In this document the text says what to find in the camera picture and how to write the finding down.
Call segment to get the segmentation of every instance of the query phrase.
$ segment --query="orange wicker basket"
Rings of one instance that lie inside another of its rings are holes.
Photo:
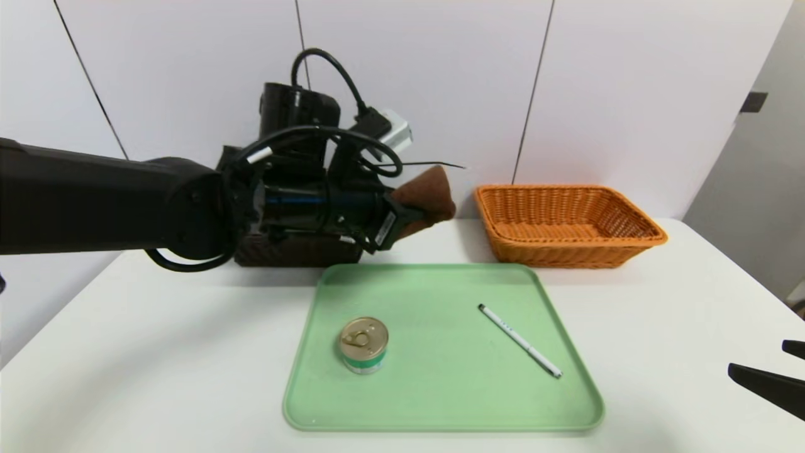
[[[616,268],[668,240],[599,185],[483,185],[475,199],[498,260],[537,268]]]

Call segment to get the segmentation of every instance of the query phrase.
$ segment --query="white table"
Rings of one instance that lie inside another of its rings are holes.
[[[805,422],[739,387],[731,361],[805,378],[805,322],[675,220],[614,270],[538,269],[605,399],[585,434],[306,433],[282,415],[319,271],[177,274],[114,261],[2,373],[5,453],[803,451]],[[370,263],[490,262],[455,221]],[[47,276],[43,276],[43,285]]]

